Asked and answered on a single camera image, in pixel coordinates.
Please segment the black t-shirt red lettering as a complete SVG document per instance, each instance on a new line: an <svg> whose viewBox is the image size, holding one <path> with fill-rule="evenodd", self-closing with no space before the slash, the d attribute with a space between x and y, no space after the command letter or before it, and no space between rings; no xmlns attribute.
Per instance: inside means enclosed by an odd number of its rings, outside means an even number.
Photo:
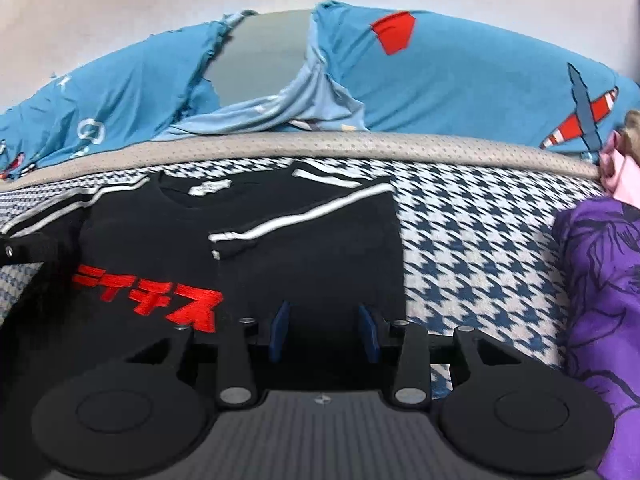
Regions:
<svg viewBox="0 0 640 480"><path fill-rule="evenodd" d="M243 316L280 307L306 341L341 341L360 307L405 313L393 187L302 162L218 181L163 172L78 188L1 229L1 261L37 272L1 326L1 472L49 471L32 411L64 380L110 361L155 361L189 332L201 374Z"/></svg>

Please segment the houndstooth blue white mattress cover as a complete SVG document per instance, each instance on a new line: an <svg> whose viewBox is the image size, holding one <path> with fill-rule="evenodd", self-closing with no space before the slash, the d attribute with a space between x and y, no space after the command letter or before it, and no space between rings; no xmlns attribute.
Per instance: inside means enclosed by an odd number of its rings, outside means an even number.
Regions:
<svg viewBox="0 0 640 480"><path fill-rule="evenodd" d="M550 365L563 359L567 299L554 215L598 195L582 160L514 144L401 133L245 133L142 143L38 169L1 188L9 219L42 200L164 170L216 179L292 160L393 181L407 313L438 334L464 324Z"/></svg>

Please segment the purple floral garment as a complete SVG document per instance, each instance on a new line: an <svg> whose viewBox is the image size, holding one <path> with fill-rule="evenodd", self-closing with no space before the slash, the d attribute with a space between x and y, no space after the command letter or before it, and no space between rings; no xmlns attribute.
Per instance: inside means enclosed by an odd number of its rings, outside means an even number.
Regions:
<svg viewBox="0 0 640 480"><path fill-rule="evenodd" d="M570 300L565 370L615 419L605 479L639 477L639 209L609 197L556 215L552 236Z"/></svg>

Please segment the blue airplane print bedsheet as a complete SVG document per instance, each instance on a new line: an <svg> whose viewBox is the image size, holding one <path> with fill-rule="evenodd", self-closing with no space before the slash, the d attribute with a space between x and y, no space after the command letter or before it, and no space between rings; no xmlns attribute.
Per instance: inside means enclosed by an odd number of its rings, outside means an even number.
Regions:
<svg viewBox="0 0 640 480"><path fill-rule="evenodd" d="M1 175L132 144L249 132L435 133L592 155L639 86L577 53L427 11L327 1L162 32L1 116Z"/></svg>

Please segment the pink garment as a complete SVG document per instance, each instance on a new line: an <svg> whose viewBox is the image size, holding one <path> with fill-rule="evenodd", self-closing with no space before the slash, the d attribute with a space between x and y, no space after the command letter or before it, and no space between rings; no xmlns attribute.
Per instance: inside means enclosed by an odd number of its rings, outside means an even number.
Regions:
<svg viewBox="0 0 640 480"><path fill-rule="evenodd" d="M619 202L639 207L639 141L614 130L599 153L600 181Z"/></svg>

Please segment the beige striped knit garment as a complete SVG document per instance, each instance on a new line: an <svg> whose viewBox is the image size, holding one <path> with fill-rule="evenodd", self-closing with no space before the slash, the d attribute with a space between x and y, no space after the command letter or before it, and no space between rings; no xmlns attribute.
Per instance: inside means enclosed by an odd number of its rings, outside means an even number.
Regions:
<svg viewBox="0 0 640 480"><path fill-rule="evenodd" d="M630 156L637 165L640 165L640 112L630 110L625 116L623 129L620 130L622 138L622 152Z"/></svg>

